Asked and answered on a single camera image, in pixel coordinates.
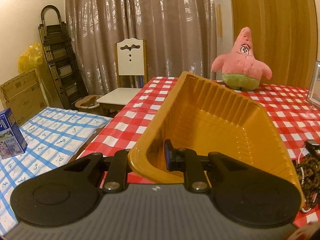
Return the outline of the grey patterned curtain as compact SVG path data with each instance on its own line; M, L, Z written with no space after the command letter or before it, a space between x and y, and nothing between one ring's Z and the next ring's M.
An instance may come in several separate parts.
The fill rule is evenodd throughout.
M148 76L181 72L213 79L216 58L214 0L65 0L66 20L87 90L117 88L114 46L146 42Z

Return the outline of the pink starfish plush toy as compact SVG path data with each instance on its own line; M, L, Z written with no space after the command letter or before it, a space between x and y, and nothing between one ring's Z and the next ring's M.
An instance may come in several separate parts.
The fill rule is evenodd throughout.
M254 57L252 33L249 27L241 29L231 52L216 57L212 71L221 71L223 82L231 89L255 90L262 77L272 78L271 68Z

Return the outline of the beige round basin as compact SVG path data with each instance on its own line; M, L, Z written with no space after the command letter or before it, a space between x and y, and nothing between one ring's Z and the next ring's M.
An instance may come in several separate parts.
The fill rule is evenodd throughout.
M101 98L100 95L88 95L75 102L75 107L78 109L94 109L99 107L97 100Z

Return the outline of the wooden sticks on wall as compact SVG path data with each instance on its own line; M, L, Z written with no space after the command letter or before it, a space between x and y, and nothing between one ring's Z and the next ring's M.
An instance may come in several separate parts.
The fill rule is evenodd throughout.
M223 27L222 27L222 11L221 11L220 4L218 4L216 6L216 24L217 24L217 36L222 38L223 37Z

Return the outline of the brown cardboard box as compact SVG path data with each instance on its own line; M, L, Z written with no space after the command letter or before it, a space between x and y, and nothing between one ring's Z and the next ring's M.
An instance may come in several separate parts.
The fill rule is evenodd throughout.
M22 126L47 107L35 70L20 74L1 85L1 103L10 108Z

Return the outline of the yellow plastic bag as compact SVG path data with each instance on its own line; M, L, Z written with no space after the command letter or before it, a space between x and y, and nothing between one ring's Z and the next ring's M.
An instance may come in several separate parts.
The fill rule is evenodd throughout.
M30 45L18 59L18 73L27 73L43 64L43 49L38 42Z

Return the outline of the orange plastic tray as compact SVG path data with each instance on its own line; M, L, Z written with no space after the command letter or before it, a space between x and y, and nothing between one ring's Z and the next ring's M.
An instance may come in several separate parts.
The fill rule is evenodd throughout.
M166 168L164 141L199 155L219 152L278 176L300 189L283 140L264 107L203 77L183 72L130 150L132 170L156 183L180 183Z

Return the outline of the blue white patterned cloth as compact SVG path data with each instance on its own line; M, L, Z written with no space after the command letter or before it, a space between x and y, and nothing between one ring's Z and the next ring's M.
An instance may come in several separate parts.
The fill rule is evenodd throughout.
M17 223L10 205L13 190L30 178L68 163L110 121L109 117L92 113L46 107L20 127L27 149L1 158L1 235Z

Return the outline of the white wooden chair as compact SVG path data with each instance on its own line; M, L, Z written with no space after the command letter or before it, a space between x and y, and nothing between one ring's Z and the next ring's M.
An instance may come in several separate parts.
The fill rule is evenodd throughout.
M117 88L100 97L97 102L103 113L114 117L146 85L146 42L126 38L115 44Z

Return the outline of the clear framed sand picture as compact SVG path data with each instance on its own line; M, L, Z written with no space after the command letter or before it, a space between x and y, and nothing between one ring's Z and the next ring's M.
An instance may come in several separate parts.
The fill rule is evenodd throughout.
M313 108L319 109L319 61L316 60L313 68L312 79L308 91L306 101L312 105Z

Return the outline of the blue milk carton box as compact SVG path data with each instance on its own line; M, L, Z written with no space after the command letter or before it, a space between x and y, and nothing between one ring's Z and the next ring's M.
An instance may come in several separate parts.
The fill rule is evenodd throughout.
M7 159L24 153L27 149L27 142L10 108L1 111L0 122L1 158Z

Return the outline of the wooden door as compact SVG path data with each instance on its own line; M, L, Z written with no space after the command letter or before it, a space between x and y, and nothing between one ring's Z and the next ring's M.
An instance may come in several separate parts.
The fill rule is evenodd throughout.
M234 36L252 31L256 59L272 69L270 84L308 88L318 52L315 0L232 0Z

